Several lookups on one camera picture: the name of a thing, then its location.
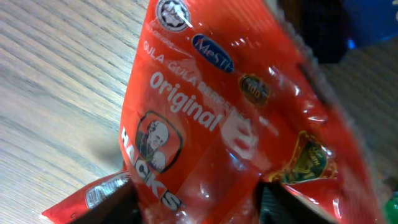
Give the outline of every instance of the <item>wooden surface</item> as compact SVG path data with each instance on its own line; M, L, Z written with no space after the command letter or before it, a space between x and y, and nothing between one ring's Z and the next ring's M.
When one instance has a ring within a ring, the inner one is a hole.
M0 223L42 223L40 212L121 166L119 116L147 1L0 6ZM398 164L396 52L392 40L325 67L385 173Z

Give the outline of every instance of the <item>face illustration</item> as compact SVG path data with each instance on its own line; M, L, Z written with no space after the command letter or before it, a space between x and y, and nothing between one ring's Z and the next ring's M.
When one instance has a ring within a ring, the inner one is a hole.
M169 137L169 130L164 123L158 122L153 131L148 133L147 143L153 150L163 146Z

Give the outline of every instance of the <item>wooden table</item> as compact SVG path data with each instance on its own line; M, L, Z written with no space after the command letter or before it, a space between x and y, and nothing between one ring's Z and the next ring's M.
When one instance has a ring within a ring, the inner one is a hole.
M147 1L0 6L0 223L42 223L43 210L120 169L119 116ZM398 164L396 52L392 40L325 68L383 175Z

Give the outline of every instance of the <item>black and white portrait logo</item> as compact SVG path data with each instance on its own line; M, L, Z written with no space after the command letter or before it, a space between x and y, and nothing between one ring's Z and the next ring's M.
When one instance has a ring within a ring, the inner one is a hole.
M175 126L156 112L141 118L136 133L136 146L146 163L157 172L165 172L177 160L182 136Z
M182 0L159 0L156 16L164 28L173 32L183 31L191 22L188 8Z

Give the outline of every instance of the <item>man's head illustration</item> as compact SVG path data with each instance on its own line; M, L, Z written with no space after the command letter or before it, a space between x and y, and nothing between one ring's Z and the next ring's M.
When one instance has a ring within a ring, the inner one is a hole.
M169 140L169 130L161 121L154 120L148 125L147 144L153 150L157 150L159 146L163 146Z

